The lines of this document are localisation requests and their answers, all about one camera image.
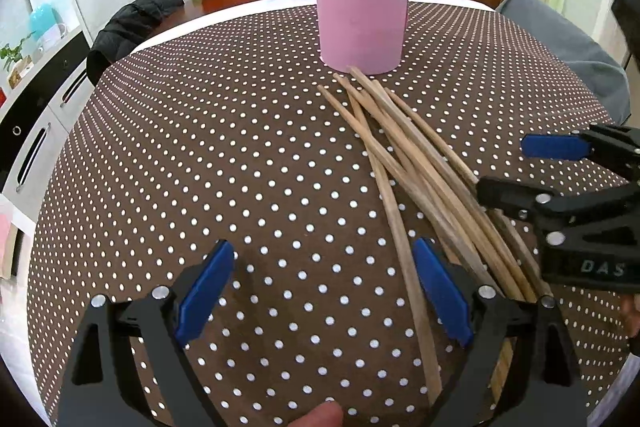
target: cabinet drawer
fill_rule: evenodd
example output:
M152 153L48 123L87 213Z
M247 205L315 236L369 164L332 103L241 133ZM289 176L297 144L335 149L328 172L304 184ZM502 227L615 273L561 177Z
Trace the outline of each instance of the cabinet drawer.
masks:
M34 222L67 136L53 111L44 108L4 183L4 196Z
M86 61L83 60L49 102L49 107L68 132L78 121L92 92L94 85L86 76Z
M51 57L31 79L0 122L0 189L42 110L47 107L68 77L83 63L88 52L89 44L80 32Z

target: polka dot tablecloth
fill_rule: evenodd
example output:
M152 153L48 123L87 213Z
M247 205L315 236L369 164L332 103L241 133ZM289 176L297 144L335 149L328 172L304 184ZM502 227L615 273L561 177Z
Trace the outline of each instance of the polka dot tablecloth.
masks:
M427 389L382 201L361 141L316 90L346 101L318 47L315 7L296 7L209 26L106 72L58 160L31 258L31 355L53 418L90 297L142 297L226 238L236 270L186 354L230 426L286 425L327 398L347 425L423 421ZM619 183L588 161L520 156L526 132L608 117L498 14L411 4L402 63L378 79L478 175L565 194ZM434 237L392 184L410 238ZM554 291L592 409L626 358L618 298ZM463 352L431 318L446 382ZM132 339L148 402L171 424L144 347Z

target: pile of chopsticks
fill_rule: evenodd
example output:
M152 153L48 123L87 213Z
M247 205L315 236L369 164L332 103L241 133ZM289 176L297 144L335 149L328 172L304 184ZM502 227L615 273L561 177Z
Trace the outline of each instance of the pile of chopsticks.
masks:
M334 79L341 87L338 92L347 93L353 112L325 87L318 86L318 90L360 136L367 149L398 252L428 397L433 404L442 390L433 334L388 174L424 213L449 261L462 264L478 285L491 285L508 298L528 302L536 302L552 292L540 278L538 264L511 221L499 210L484 211L480 207L475 198L478 179L438 133L391 90L370 80L357 68L350 71L355 82L337 73ZM374 137L364 111L382 129L396 156ZM511 344L505 341L491 382L496 400L502 392L512 356Z

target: black puffer jacket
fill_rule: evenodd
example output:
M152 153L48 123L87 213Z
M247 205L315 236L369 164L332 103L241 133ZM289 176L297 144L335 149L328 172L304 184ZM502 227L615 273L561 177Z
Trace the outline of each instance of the black puffer jacket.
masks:
M86 58L86 73L94 86L114 62L142 44L183 0L137 0L121 8L95 38Z

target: gray jacket on chair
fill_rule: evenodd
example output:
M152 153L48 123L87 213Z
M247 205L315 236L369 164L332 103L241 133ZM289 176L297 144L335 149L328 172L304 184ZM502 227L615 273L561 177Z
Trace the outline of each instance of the gray jacket on chair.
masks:
M542 42L622 124L631 114L625 70L572 22L539 0L504 0L496 11Z

